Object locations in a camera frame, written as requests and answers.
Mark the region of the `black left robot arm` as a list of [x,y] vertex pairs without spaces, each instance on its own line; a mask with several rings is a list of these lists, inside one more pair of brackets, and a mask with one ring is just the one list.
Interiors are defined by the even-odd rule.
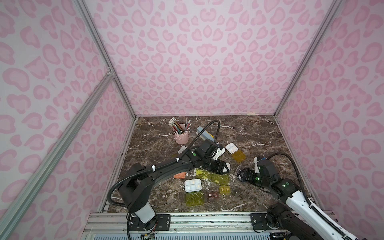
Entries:
[[121,180],[116,190],[122,197],[123,206],[128,212],[138,217],[143,224],[151,225],[157,218],[156,212],[149,203],[153,187],[176,174],[198,168],[225,175],[229,173],[231,165],[222,160],[213,159],[210,153],[201,149],[186,149],[176,158],[158,165],[133,166],[129,177]]

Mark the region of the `small yellow pillbox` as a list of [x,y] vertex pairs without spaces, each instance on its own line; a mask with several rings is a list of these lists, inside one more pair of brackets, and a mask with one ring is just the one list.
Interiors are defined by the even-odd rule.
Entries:
[[231,193],[231,187],[228,185],[221,185],[219,187],[219,192],[221,195],[229,195]]

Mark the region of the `small dark red pillbox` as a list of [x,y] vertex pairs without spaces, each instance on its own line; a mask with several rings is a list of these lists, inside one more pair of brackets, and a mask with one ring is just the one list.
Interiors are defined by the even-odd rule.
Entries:
[[207,199],[209,202],[217,201],[220,197],[220,193],[217,191],[214,192],[208,192]]

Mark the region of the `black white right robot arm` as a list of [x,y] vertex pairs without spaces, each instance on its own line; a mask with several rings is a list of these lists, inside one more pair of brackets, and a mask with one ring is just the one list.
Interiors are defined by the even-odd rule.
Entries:
[[281,178],[270,160],[258,161],[254,170],[239,166],[236,173],[240,181],[267,189],[279,200],[267,209],[268,228],[282,228],[300,240],[358,239],[309,200],[292,180]]

